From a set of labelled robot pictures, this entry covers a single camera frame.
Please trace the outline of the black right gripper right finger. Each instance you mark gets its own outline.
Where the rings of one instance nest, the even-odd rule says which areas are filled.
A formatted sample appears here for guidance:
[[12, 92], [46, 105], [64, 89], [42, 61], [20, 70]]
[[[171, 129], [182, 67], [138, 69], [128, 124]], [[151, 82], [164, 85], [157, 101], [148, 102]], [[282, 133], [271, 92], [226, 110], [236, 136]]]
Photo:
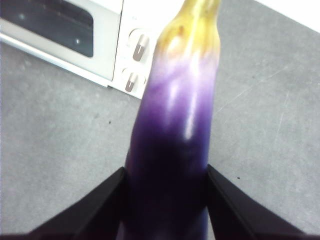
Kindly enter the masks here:
[[267, 209], [210, 164], [207, 166], [209, 218], [217, 240], [318, 240]]

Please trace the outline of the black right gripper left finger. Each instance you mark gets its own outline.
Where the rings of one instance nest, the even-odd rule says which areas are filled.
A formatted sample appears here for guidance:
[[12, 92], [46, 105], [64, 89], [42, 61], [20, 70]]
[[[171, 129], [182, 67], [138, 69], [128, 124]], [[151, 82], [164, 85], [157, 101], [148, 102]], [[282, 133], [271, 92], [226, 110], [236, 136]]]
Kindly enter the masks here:
[[126, 193], [126, 173], [116, 170], [82, 199], [27, 233], [2, 240], [115, 240]]

